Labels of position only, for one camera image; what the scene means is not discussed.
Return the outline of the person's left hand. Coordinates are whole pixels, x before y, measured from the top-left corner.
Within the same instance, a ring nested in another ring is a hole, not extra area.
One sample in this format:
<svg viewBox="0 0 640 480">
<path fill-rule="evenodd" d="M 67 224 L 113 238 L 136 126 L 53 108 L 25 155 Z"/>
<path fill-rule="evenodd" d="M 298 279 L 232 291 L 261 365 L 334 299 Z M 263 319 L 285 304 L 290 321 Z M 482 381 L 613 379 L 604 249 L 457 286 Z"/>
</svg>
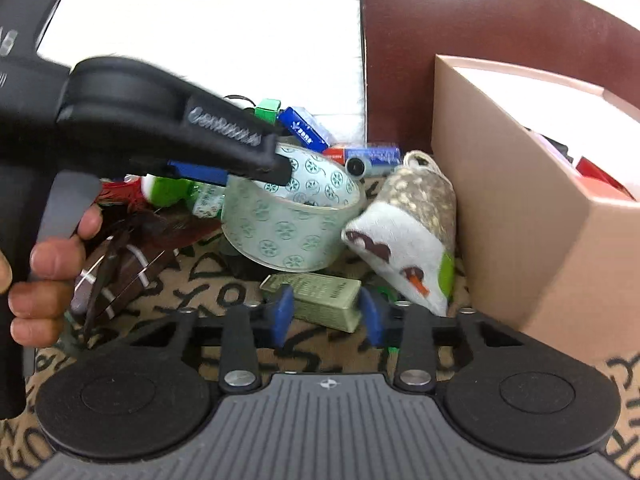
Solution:
<svg viewBox="0 0 640 480">
<path fill-rule="evenodd" d="M 18 344 L 47 348 L 58 340 L 75 280 L 85 265 L 85 242 L 99 233 L 102 222 L 101 208 L 92 205 L 71 237 L 51 237 L 35 244 L 30 253 L 33 282 L 14 283 L 8 259 L 1 259 L 1 290 L 8 295 L 14 314 L 11 336 Z"/>
</svg>

